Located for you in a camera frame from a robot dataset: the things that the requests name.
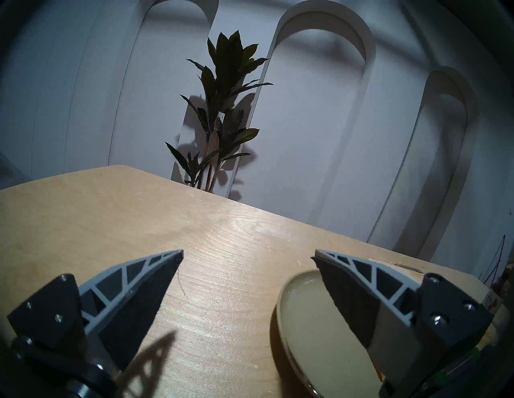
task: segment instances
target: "wire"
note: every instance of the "wire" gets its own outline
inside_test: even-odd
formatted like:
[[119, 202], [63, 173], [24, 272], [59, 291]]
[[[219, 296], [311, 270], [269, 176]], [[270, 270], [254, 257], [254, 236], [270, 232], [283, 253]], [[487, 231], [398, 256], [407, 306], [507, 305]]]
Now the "wire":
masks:
[[498, 267], [500, 266], [500, 262], [502, 261], [502, 253], [503, 253], [504, 244], [505, 244], [505, 235], [503, 235], [502, 241], [500, 243], [501, 249], [500, 249], [500, 256], [498, 257], [498, 262], [496, 263], [496, 266], [494, 266], [494, 268], [492, 269], [491, 273], [487, 276], [486, 280], [484, 280], [484, 284], [485, 284], [487, 282], [487, 280], [489, 279], [489, 277], [494, 272], [494, 276], [492, 277], [492, 280], [491, 280], [491, 286], [489, 286], [489, 288], [491, 288], [492, 284], [494, 283], [494, 279], [496, 278], [496, 272], [498, 271]]

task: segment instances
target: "bolt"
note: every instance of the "bolt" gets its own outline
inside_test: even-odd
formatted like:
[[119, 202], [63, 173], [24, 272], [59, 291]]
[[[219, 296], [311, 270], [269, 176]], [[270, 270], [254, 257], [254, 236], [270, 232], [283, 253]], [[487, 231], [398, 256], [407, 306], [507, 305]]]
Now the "bolt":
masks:
[[445, 325], [448, 323], [448, 321], [442, 315], [432, 315], [431, 319], [434, 322], [434, 325]]
[[473, 303], [471, 303], [471, 302], [465, 302], [465, 303], [464, 303], [464, 308], [465, 308], [466, 310], [468, 310], [468, 311], [474, 311], [474, 310], [476, 310], [475, 305], [474, 305]]

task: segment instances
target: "arch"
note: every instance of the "arch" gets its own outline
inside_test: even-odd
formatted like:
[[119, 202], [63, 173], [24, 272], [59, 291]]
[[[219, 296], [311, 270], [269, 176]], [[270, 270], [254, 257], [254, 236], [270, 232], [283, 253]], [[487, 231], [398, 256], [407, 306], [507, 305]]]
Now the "arch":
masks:
[[[359, 51], [361, 51], [361, 49], [363, 49], [363, 52], [364, 52], [363, 58], [365, 60], [365, 67], [364, 67], [364, 73], [363, 73], [363, 77], [362, 77], [362, 83], [360, 85], [359, 92], [356, 96], [356, 101], [354, 103], [354, 107], [351, 112], [351, 117], [350, 117], [350, 119], [347, 123], [347, 127], [346, 127], [348, 131], [351, 131], [352, 125], [353, 125], [353, 123], [355, 123], [355, 120], [357, 117], [358, 109], [364, 98], [364, 94], [365, 94], [366, 87], [367, 87], [367, 82], [369, 80], [369, 75], [370, 75], [371, 69], [373, 67], [373, 64], [375, 62], [375, 56], [376, 56], [376, 46], [375, 46], [375, 40], [373, 38], [373, 34], [372, 34], [371, 30], [369, 29], [369, 27], [367, 26], [366, 22], [364, 22], [364, 20], [359, 15], [357, 15], [353, 10], [351, 10], [347, 6], [344, 6], [340, 3], [336, 3], [333, 1], [329, 1], [329, 0], [306, 0], [306, 1], [303, 1], [300, 3], [297, 3], [297, 4], [293, 5], [291, 8], [289, 8], [286, 12], [284, 12], [282, 17], [280, 18], [280, 20], [277, 24], [277, 28], [275, 30], [274, 36], [273, 36], [273, 40], [272, 40], [271, 45], [268, 50], [267, 58], [268, 59], [271, 58], [271, 55], [273, 54], [273, 50], [275, 49], [275, 47], [277, 45], [277, 41], [279, 39], [279, 35], [282, 31], [282, 28], [286, 25], [286, 23], [288, 21], [290, 21], [291, 19], [293, 19], [295, 16], [300, 15], [302, 13], [308, 13], [308, 12], [325, 13], [325, 14], [329, 14], [329, 15], [339, 18], [340, 20], [342, 20], [343, 22], [345, 22], [346, 24], [348, 24], [350, 26], [350, 29], [352, 31], [354, 31], [354, 33], [356, 34], [356, 36], [360, 39], [360, 41], [362, 43], [362, 46], [360, 46], [360, 45], [358, 45], [358, 46], [360, 47]], [[261, 83], [264, 82], [264, 77], [266, 75], [268, 66], [269, 66], [269, 61], [267, 61], [264, 64], [264, 68], [262, 70], [261, 79], [260, 79]], [[255, 97], [253, 99], [253, 102], [252, 102], [252, 105], [250, 108], [247, 126], [249, 126], [251, 123], [253, 113], [255, 110], [255, 106], [259, 99], [260, 92], [261, 92], [261, 88], [259, 87], [255, 93]], [[341, 147], [344, 147], [344, 146], [345, 146], [345, 142], [341, 142], [339, 144], [338, 149], [340, 150]], [[338, 155], [335, 154], [335, 156], [331, 162], [331, 168], [333, 168], [334, 165], [337, 164], [339, 161], [340, 161], [340, 158], [338, 158]], [[234, 177], [237, 173], [237, 168], [239, 166], [239, 162], [240, 162], [240, 158], [237, 158], [235, 160], [233, 172], [232, 172], [232, 175], [230, 176], [229, 183], [227, 184], [227, 190], [225, 192], [226, 197], [229, 197], [230, 192], [232, 190], [232, 185], [234, 183]], [[322, 204], [324, 202], [324, 199], [326, 199], [327, 193], [323, 193], [323, 192], [328, 192], [329, 184], [330, 184], [329, 178], [326, 178], [324, 181], [324, 184], [323, 184], [322, 193], [320, 194], [321, 197], [319, 197], [317, 199], [318, 206], [320, 206], [320, 204]], [[312, 220], [316, 219], [316, 217], [317, 217], [316, 215], [310, 215], [309, 223], [312, 223]]]
[[211, 28], [198, 3], [166, 0], [146, 14], [123, 79], [109, 165], [169, 178], [173, 160], [163, 142], [180, 132], [185, 102], [179, 94], [197, 82], [186, 59], [198, 59]]
[[[192, 2], [212, 19], [208, 0]], [[108, 165], [123, 79], [141, 23], [154, 4], [155, 0], [139, 0], [128, 8], [109, 2], [97, 19], [74, 90], [65, 172]]]
[[[230, 196], [312, 225], [317, 225], [310, 218], [331, 185], [374, 61], [374, 47], [350, 23], [320, 9], [295, 7], [279, 23], [265, 70], [266, 81], [275, 86], [253, 106], [252, 126], [262, 133], [245, 145], [256, 156], [250, 167], [237, 171], [244, 185]], [[266, 160], [259, 159], [261, 154]]]
[[413, 257], [424, 247], [435, 250], [469, 170], [466, 148], [476, 118], [476, 101], [461, 75], [451, 68], [433, 70], [369, 243]]

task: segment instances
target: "wood grain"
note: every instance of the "wood grain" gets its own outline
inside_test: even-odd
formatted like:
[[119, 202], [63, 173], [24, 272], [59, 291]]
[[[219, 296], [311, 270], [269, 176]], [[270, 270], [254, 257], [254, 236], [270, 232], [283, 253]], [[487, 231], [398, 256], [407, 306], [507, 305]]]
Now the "wood grain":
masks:
[[284, 282], [315, 268], [315, 249], [437, 272], [479, 301], [487, 293], [471, 275], [110, 166], [0, 191], [4, 337], [6, 315], [57, 275], [81, 284], [172, 249], [185, 258], [123, 381], [136, 396], [299, 396], [273, 361], [272, 314]]

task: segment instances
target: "arched wall niche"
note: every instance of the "arched wall niche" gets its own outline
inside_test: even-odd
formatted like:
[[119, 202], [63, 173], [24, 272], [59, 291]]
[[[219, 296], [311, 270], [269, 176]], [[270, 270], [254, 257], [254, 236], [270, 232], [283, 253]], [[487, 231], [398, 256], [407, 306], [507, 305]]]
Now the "arched wall niche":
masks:
[[456, 70], [429, 74], [403, 162], [369, 243], [412, 257], [435, 250], [466, 180], [477, 118], [474, 95]]
[[[37, 179], [108, 165], [123, 79], [154, 3], [56, 0], [34, 12], [0, 77], [0, 147], [13, 167]], [[193, 3], [211, 24], [218, 1]]]
[[[336, 2], [332, 2], [329, 0], [307, 0], [300, 3], [295, 4], [291, 8], [289, 8], [280, 18], [277, 28], [275, 30], [273, 40], [271, 42], [270, 48], [268, 50], [267, 58], [271, 59], [271, 56], [273, 54], [274, 49], [278, 44], [280, 44], [281, 41], [285, 39], [285, 37], [289, 34], [293, 34], [295, 32], [295, 27], [292, 28], [291, 32], [283, 32], [284, 26], [291, 21], [296, 16], [303, 14], [303, 13], [324, 13], [328, 14], [332, 17], [338, 18], [340, 21], [344, 24], [344, 30], [345, 35], [348, 35], [350, 38], [350, 42], [354, 44], [354, 46], [359, 50], [362, 57], [365, 61], [364, 66], [364, 72], [362, 75], [362, 81], [359, 86], [359, 90], [357, 92], [357, 95], [355, 97], [354, 106], [351, 113], [351, 116], [347, 122], [346, 125], [346, 131], [345, 133], [349, 134], [352, 129], [352, 125], [355, 123], [358, 109], [360, 107], [360, 104], [362, 103], [362, 100], [364, 98], [364, 94], [366, 91], [367, 82], [369, 80], [369, 75], [371, 73], [371, 69], [373, 66], [373, 63], [375, 62], [375, 56], [376, 56], [376, 46], [375, 41], [373, 38], [373, 34], [367, 24], [362, 20], [362, 18], [357, 15], [353, 10], [350, 8]], [[264, 78], [269, 66], [269, 62], [267, 61], [264, 64], [263, 71], [261, 73], [261, 79], [260, 82], [264, 82]], [[247, 121], [247, 126], [250, 126], [250, 123], [252, 121], [253, 113], [256, 107], [256, 104], [258, 103], [259, 95], [261, 93], [261, 88], [258, 88], [255, 97], [253, 99], [249, 117]], [[338, 149], [340, 150], [342, 147], [344, 147], [345, 141], [342, 140], [339, 143]], [[338, 155], [335, 154], [333, 158], [331, 159], [331, 168], [336, 167], [340, 159], [338, 158]], [[236, 158], [235, 163], [233, 165], [228, 165], [229, 170], [231, 170], [231, 174], [228, 177], [228, 183], [226, 191], [223, 193], [221, 190], [215, 190], [218, 194], [224, 194], [225, 197], [231, 197], [232, 199], [239, 200], [240, 196], [237, 191], [236, 186], [238, 183], [240, 183], [239, 179], [236, 179], [236, 186], [234, 187], [234, 192], [231, 195], [232, 186], [234, 184], [234, 178], [237, 173], [238, 167], [241, 165], [243, 167], [246, 165], [245, 161], [242, 161], [241, 158]], [[330, 178], [325, 178], [323, 181], [323, 190], [328, 190], [328, 186], [330, 185]], [[309, 220], [305, 220], [306, 222], [311, 221], [312, 222], [312, 216], [308, 216]]]
[[169, 178], [175, 144], [196, 72], [186, 60], [206, 46], [216, 2], [159, 1], [146, 14], [119, 96], [109, 164], [126, 164]]
[[283, 15], [261, 76], [275, 86], [257, 91], [261, 101], [251, 113], [251, 126], [262, 133], [245, 145], [253, 157], [239, 162], [230, 198], [316, 225], [310, 216], [331, 184], [366, 91], [372, 39], [341, 4], [304, 2]]
[[461, 198], [461, 193], [471, 167], [476, 137], [479, 132], [480, 110], [473, 89], [466, 79], [454, 68], [442, 66], [439, 70], [445, 73], [457, 85], [466, 105], [468, 119], [466, 135], [464, 136], [461, 153], [448, 192], [430, 234], [418, 254], [418, 258], [425, 261], [430, 261], [434, 255]]
[[[215, 14], [213, 10], [217, 9], [218, 1], [182, 1], [197, 4], [209, 23], [212, 23]], [[96, 22], [99, 26], [93, 30], [89, 38], [77, 78], [75, 93], [79, 96], [74, 96], [70, 112], [65, 172], [109, 164], [123, 81], [141, 24], [155, 3], [154, 0], [132, 1], [132, 14], [124, 21], [125, 26], [109, 24], [113, 25], [117, 8], [124, 8], [123, 11], [126, 13], [128, 5], [110, 2], [104, 6], [105, 10]], [[104, 44], [102, 40], [106, 37], [107, 44]], [[117, 56], [113, 58], [112, 55], [108, 55], [106, 47], [112, 49]], [[105, 71], [105, 76], [97, 73], [99, 69]]]

